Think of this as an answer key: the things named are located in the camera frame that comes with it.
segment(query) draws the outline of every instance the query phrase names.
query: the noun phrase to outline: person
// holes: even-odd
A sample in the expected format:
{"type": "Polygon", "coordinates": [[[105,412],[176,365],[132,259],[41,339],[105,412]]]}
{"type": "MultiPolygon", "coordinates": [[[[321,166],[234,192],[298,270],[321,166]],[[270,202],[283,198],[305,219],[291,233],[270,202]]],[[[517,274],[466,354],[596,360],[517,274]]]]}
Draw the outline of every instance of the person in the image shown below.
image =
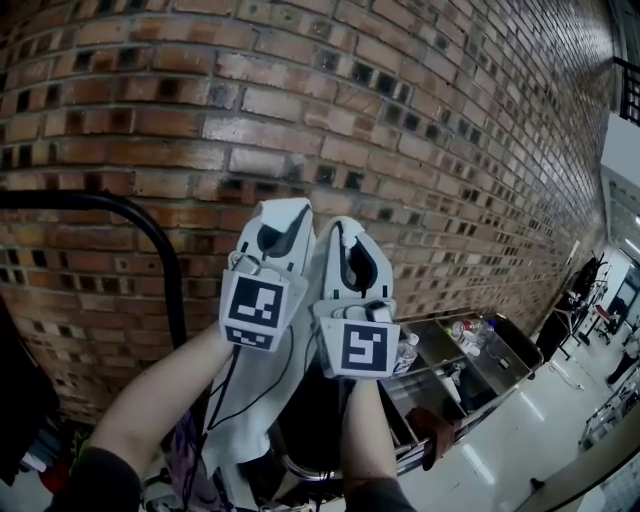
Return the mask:
{"type": "Polygon", "coordinates": [[[622,359],[618,364],[618,367],[615,371],[607,377],[607,384],[612,386],[615,384],[620,377],[626,372],[629,368],[633,366],[634,363],[638,361],[638,352],[640,352],[640,329],[636,329],[635,332],[629,336],[629,339],[624,344],[624,352],[622,353],[622,359]]]}
{"type": "MultiPolygon", "coordinates": [[[[48,509],[136,512],[141,479],[164,436],[230,358],[217,323],[146,369],[96,426],[64,489],[48,509]]],[[[397,481],[395,451],[375,381],[349,398],[340,440],[349,512],[413,512],[397,481]]]]}

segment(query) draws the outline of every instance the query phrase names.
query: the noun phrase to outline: water bottle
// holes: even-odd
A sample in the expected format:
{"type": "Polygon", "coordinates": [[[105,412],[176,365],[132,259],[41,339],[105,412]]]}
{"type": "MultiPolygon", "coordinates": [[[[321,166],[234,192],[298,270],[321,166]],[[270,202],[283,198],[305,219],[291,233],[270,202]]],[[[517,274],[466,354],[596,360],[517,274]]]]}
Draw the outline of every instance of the water bottle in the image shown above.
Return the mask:
{"type": "Polygon", "coordinates": [[[407,338],[398,343],[398,357],[393,368],[394,375],[406,372],[418,357],[418,345],[420,338],[417,334],[409,333],[407,338]]]}

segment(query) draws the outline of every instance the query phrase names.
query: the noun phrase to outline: wire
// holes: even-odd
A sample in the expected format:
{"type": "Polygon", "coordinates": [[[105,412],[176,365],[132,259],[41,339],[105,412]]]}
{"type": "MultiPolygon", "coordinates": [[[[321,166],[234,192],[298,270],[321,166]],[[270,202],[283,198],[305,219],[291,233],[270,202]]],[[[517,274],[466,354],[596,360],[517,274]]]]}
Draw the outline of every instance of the wire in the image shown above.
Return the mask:
{"type": "Polygon", "coordinates": [[[211,393],[209,393],[209,398],[211,398],[213,395],[215,395],[218,391],[220,391],[220,388],[224,386],[224,382],[222,382],[216,389],[214,389],[211,393]]]}
{"type": "Polygon", "coordinates": [[[307,371],[307,363],[308,363],[307,358],[309,357],[309,347],[311,346],[311,342],[313,341],[316,332],[317,331],[311,332],[311,336],[309,336],[309,341],[307,341],[307,346],[304,349],[304,367],[303,368],[305,372],[307,371]]]}
{"type": "Polygon", "coordinates": [[[549,365],[549,371],[550,372],[556,372],[558,375],[560,375],[560,378],[565,382],[565,384],[573,389],[578,389],[580,391],[584,391],[584,386],[582,384],[574,384],[573,382],[569,382],[566,377],[562,374],[561,371],[558,370],[558,368],[556,368],[555,363],[552,361],[551,364],[549,365]]]}
{"type": "MultiPolygon", "coordinates": [[[[222,384],[220,384],[216,389],[214,389],[209,395],[209,397],[211,397],[218,391],[218,389],[222,389],[222,392],[220,393],[220,398],[218,399],[218,403],[216,404],[216,408],[214,409],[213,414],[211,415],[211,419],[209,420],[209,425],[211,425],[211,423],[215,421],[216,417],[218,416],[218,413],[220,412],[220,408],[222,407],[224,396],[227,393],[227,389],[229,388],[229,382],[231,382],[233,371],[236,368],[236,364],[240,356],[241,348],[242,347],[240,347],[240,345],[235,345],[233,347],[233,354],[231,356],[231,366],[229,367],[227,376],[225,377],[222,384]]],[[[182,488],[182,505],[184,510],[187,510],[187,508],[189,507],[189,498],[191,498],[191,492],[193,490],[193,482],[195,480],[196,473],[198,471],[198,462],[200,460],[200,456],[202,455],[202,450],[204,448],[204,443],[206,440],[207,440],[206,433],[198,435],[198,439],[196,441],[196,449],[194,453],[195,455],[194,461],[184,477],[184,487],[182,488]]]]}
{"type": "Polygon", "coordinates": [[[287,370],[289,369],[289,364],[291,363],[291,359],[293,357],[293,347],[295,345],[295,343],[293,342],[293,327],[289,326],[289,330],[291,332],[291,346],[289,348],[289,356],[287,358],[287,363],[284,365],[284,369],[280,374],[280,377],[278,377],[278,380],[276,380],[271,386],[269,386],[263,393],[258,395],[258,397],[255,400],[253,400],[249,405],[247,405],[243,409],[240,409],[238,412],[231,414],[230,416],[227,416],[226,418],[222,418],[219,422],[215,423],[212,427],[208,428],[207,433],[213,431],[221,423],[224,423],[227,420],[235,418],[236,416],[240,416],[243,412],[247,411],[250,407],[255,405],[261,398],[263,398],[265,395],[270,393],[278,384],[280,384],[280,382],[282,382],[282,379],[284,378],[285,374],[287,373],[287,370]]]}

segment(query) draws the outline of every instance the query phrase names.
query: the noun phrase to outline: ceiling light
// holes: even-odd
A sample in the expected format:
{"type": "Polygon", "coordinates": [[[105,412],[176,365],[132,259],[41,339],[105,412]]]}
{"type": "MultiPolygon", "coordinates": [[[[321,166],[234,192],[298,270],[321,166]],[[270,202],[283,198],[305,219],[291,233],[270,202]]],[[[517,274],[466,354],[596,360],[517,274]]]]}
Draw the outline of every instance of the ceiling light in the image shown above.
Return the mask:
{"type": "Polygon", "coordinates": [[[635,249],[636,252],[640,253],[640,249],[638,249],[635,245],[633,245],[628,238],[625,238],[624,241],[627,242],[627,245],[629,247],[631,247],[632,249],[635,249]]]}

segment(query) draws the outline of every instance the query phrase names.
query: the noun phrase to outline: clamp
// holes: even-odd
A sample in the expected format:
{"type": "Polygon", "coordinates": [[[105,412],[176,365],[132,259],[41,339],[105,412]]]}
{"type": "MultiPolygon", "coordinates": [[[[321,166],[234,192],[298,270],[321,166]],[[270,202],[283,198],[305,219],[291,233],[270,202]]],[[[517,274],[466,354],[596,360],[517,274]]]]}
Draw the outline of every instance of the clamp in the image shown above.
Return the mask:
{"type": "Polygon", "coordinates": [[[362,226],[333,219],[318,239],[312,268],[323,268],[313,329],[326,377],[385,378],[393,373],[400,326],[393,324],[393,272],[362,226]]]}
{"type": "Polygon", "coordinates": [[[308,287],[315,236],[307,199],[260,203],[229,254],[220,332],[231,343],[275,352],[308,287]]]}

